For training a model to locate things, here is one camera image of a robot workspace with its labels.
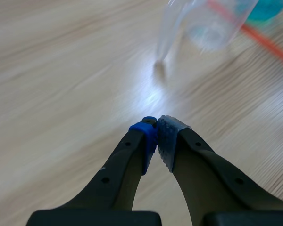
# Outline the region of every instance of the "red straw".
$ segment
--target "red straw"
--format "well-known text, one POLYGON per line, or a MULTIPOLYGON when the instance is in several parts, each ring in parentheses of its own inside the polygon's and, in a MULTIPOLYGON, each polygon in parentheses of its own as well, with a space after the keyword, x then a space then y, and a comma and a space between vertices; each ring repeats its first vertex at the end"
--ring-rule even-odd
MULTIPOLYGON (((209 0, 208 4, 228 19, 232 20, 234 18, 229 11, 227 11, 222 5, 215 2, 214 0, 209 0)), ((268 37, 246 24, 242 26, 241 30, 283 60, 283 49, 273 43, 268 37)))

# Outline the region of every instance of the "clear plastic bottle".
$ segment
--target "clear plastic bottle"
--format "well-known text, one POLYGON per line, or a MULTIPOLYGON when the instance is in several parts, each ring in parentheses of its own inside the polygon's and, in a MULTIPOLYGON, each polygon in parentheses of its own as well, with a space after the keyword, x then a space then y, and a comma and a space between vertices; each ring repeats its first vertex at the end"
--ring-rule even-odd
POLYGON ((157 60, 166 57, 182 21, 185 33, 202 50, 225 47, 240 30, 258 0, 170 0, 161 25, 157 60))

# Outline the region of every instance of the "wooden floor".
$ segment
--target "wooden floor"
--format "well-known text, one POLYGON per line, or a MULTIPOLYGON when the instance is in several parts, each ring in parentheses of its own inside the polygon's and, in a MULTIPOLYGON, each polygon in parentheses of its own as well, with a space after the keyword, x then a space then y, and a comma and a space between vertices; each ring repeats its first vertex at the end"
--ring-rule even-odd
MULTIPOLYGON (((211 54, 178 37, 154 67, 166 3, 0 0, 0 226, 76 195, 147 115, 189 124, 283 199, 283 63, 240 34, 211 54)), ((265 32, 283 47, 283 14, 265 32)), ((191 225, 157 153, 134 209, 191 225)))

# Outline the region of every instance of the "blue fingertip pad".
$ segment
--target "blue fingertip pad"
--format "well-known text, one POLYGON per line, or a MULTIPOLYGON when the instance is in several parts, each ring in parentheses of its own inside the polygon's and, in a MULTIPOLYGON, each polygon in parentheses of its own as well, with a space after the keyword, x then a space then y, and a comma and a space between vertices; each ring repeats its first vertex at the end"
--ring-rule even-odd
POLYGON ((173 171, 177 134, 185 128, 191 128, 171 116, 161 116, 158 119, 158 151, 162 161, 173 171))
POLYGON ((130 126, 129 131, 132 129, 143 131, 146 135, 146 152, 145 152, 145 165, 143 167, 142 174, 145 175, 147 173, 147 169, 149 167, 151 158, 155 152, 155 149, 158 144, 158 121, 156 118, 147 116, 142 120, 146 119, 154 119, 156 121, 156 127, 153 128, 152 125, 146 124, 144 122, 138 122, 135 125, 130 126))

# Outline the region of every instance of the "gray fingertip pad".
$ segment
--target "gray fingertip pad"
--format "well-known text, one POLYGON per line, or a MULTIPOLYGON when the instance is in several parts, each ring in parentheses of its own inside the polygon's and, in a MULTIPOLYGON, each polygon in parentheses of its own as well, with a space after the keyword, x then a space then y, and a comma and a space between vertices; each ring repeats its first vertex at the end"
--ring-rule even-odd
POLYGON ((162 115, 158 119, 158 151, 170 172, 173 170, 177 134, 185 128, 190 126, 174 117, 162 115))

